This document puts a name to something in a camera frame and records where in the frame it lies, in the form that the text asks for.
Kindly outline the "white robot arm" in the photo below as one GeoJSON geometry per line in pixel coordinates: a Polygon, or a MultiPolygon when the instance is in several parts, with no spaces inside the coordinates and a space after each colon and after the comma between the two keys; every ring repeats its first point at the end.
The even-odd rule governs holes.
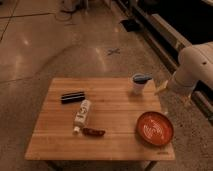
{"type": "Polygon", "coordinates": [[[213,90],[213,42],[183,48],[178,61],[179,67],[156,89],[156,94],[169,90],[189,100],[199,81],[213,90]]]}

